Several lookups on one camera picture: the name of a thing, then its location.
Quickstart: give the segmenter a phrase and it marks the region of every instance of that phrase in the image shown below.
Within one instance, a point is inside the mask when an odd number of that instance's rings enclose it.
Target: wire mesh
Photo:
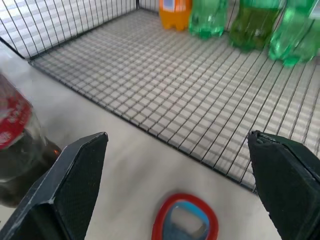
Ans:
[[[1,0],[0,37],[31,58],[135,8],[135,0]]]
[[[163,30],[156,14],[137,10],[31,64],[254,190],[250,130],[302,142],[320,157],[320,65],[284,68],[265,52],[241,53],[227,37]]]

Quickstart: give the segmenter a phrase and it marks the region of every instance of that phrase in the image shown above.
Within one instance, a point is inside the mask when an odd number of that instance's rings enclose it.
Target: green plastic bottle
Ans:
[[[227,20],[227,0],[194,0],[189,31],[203,39],[221,36]]]
[[[230,43],[244,51],[262,50],[270,41],[273,25],[284,6],[282,0],[240,0],[230,29]]]
[[[269,56],[285,66],[307,62],[320,48],[320,1],[289,0],[270,41]]]

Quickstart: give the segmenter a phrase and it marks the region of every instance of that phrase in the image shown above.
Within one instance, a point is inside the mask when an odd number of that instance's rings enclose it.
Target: metal wire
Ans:
[[[1,0],[0,37],[32,58],[134,9],[135,0]]]
[[[138,10],[31,64],[251,191],[250,130],[303,142],[320,156],[315,61],[283,68],[265,52],[230,47],[226,35],[202,41],[166,31],[156,14]]]

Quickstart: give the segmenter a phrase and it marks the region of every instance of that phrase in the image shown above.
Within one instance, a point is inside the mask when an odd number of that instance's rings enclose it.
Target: white surface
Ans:
[[[0,46],[0,68],[32,102],[60,147],[106,131],[100,191],[87,240],[151,239],[164,196],[195,194],[215,211],[219,240],[279,240],[258,197],[39,73]],[[0,228],[13,209],[0,207]]]

